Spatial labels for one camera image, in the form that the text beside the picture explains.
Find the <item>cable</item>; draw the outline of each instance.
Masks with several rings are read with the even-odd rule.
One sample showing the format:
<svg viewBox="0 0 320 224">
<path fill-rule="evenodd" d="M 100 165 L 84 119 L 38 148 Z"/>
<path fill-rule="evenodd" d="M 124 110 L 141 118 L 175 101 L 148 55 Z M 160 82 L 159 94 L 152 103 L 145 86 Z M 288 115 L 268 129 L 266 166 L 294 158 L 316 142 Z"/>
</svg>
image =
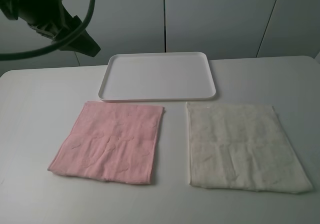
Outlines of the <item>cable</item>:
<svg viewBox="0 0 320 224">
<path fill-rule="evenodd" d="M 53 43 L 49 46 L 39 48 L 39 49 L 26 51 L 26 52 L 19 52 L 19 53 L 0 53 L 0 61 L 19 60 L 19 59 L 24 59 L 24 58 L 33 58 L 33 57 L 41 56 L 41 55 L 53 52 L 53 51 L 65 46 L 65 45 L 71 43 L 86 29 L 86 27 L 90 23 L 90 20 L 92 18 L 92 15 L 93 15 L 94 9 L 95 9 L 95 1 L 96 0 L 90 0 L 89 8 L 88 8 L 86 16 L 83 20 L 83 23 L 80 24 L 79 27 L 76 28 L 68 36 L 57 41 L 56 43 Z"/>
</svg>

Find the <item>white tray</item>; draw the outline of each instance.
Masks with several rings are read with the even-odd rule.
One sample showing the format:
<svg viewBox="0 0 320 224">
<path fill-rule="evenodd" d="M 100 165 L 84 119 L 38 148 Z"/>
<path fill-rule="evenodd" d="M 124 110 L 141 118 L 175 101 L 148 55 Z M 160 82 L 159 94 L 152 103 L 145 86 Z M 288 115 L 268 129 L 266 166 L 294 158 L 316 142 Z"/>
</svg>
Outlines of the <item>white tray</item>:
<svg viewBox="0 0 320 224">
<path fill-rule="evenodd" d="M 108 102 L 210 99 L 216 88 L 200 52 L 120 54 L 110 58 L 99 98 Z"/>
</svg>

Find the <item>pink cloth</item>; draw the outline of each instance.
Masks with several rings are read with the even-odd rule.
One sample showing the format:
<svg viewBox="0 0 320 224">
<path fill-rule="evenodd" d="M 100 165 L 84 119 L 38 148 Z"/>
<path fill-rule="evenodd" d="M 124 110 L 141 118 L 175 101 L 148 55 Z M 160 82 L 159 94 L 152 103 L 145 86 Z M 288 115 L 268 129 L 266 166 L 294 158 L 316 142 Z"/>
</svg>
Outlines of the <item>pink cloth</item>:
<svg viewBox="0 0 320 224">
<path fill-rule="evenodd" d="M 48 170 L 150 184 L 163 107 L 87 102 Z"/>
</svg>

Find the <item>white towel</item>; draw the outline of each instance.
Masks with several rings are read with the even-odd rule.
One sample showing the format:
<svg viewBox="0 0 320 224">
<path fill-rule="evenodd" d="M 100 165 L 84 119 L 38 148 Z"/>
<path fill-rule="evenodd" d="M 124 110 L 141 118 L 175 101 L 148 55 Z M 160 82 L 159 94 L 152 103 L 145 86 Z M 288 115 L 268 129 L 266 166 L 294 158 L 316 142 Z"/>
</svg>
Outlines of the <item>white towel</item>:
<svg viewBox="0 0 320 224">
<path fill-rule="evenodd" d="M 190 185 L 313 189 L 271 106 L 188 102 Z"/>
</svg>

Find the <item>cloth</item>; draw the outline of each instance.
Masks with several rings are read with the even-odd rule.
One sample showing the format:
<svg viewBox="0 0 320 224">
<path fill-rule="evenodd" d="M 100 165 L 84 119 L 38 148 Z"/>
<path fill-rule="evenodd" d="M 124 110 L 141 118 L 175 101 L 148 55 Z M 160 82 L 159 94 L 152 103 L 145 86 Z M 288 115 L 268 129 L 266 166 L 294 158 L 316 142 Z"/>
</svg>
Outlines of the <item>cloth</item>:
<svg viewBox="0 0 320 224">
<path fill-rule="evenodd" d="M 313 189 L 271 106 L 189 102 L 186 107 L 192 186 Z"/>
<path fill-rule="evenodd" d="M 48 170 L 150 184 L 163 107 L 87 102 Z"/>
</svg>

